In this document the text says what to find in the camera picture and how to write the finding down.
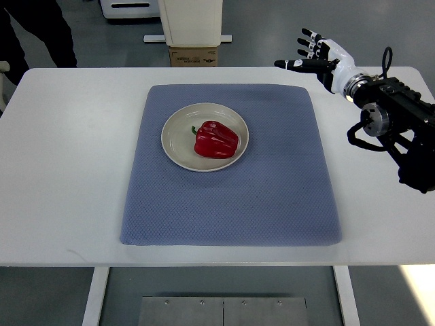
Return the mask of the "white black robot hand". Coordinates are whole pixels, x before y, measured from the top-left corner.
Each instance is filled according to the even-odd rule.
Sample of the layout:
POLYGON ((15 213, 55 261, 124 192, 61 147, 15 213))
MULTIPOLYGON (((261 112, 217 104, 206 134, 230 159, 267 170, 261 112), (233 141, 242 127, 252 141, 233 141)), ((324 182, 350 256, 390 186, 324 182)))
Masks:
POLYGON ((297 42, 304 48, 298 53, 297 60, 277 60, 274 66, 297 73, 310 73, 324 88, 343 97, 353 97, 353 93, 362 84, 370 81, 370 76, 355 66, 353 57, 339 44, 322 37, 309 29, 302 29, 303 38, 297 42))

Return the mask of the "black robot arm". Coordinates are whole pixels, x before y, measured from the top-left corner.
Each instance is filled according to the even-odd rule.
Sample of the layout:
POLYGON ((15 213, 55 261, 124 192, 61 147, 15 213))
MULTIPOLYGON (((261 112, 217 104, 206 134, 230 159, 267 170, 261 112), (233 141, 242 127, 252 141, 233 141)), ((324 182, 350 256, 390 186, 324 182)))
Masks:
POLYGON ((425 194, 434 190, 434 105, 387 76, 392 58, 386 47, 382 74, 357 76, 345 86, 345 96, 361 109, 347 139, 362 149, 386 151, 398 165, 399 182, 425 194))

